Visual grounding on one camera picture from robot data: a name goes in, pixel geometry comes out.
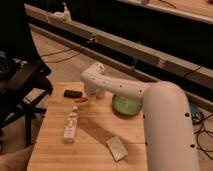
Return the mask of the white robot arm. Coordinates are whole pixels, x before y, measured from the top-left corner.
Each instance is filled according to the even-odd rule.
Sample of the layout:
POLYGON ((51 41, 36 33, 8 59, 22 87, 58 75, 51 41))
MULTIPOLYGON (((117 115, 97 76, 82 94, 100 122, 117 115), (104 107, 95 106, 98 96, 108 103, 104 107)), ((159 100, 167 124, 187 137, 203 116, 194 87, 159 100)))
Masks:
POLYGON ((106 76, 99 62, 81 79, 88 96, 109 91, 142 105, 148 171, 200 171, 189 102, 179 86, 106 76))

